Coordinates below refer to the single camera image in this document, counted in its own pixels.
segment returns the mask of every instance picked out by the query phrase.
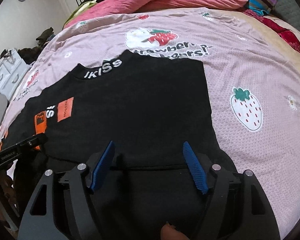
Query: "colorful striped cushion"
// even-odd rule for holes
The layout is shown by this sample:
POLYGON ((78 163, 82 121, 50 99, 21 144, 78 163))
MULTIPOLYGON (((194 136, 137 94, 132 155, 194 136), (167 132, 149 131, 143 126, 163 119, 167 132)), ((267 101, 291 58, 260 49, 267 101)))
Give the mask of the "colorful striped cushion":
POLYGON ((277 2, 278 0, 249 0, 246 7, 263 16, 269 14, 277 2))

